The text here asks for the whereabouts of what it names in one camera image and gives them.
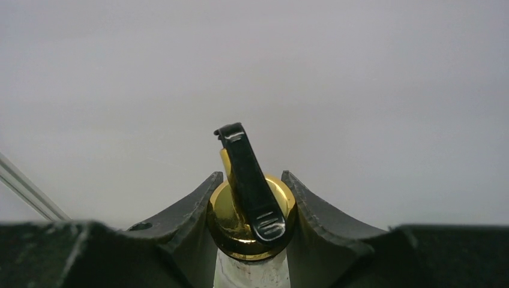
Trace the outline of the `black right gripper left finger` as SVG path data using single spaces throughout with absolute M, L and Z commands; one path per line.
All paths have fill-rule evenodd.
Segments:
M 217 247 L 206 225 L 214 172 L 128 230 L 98 221 L 1 224 L 2 287 L 212 287 Z

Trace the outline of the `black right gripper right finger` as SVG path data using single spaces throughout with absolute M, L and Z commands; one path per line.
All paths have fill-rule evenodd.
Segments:
M 508 227 L 403 224 L 378 229 L 312 193 L 294 174 L 287 247 L 292 287 L 507 287 Z

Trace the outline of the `oil bottle with black spout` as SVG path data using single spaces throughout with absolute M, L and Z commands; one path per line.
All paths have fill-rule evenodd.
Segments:
M 214 287 L 290 287 L 286 248 L 297 203 L 289 187 L 265 174 L 241 123 L 215 130 L 225 180 L 212 192 L 207 223 L 218 248 Z

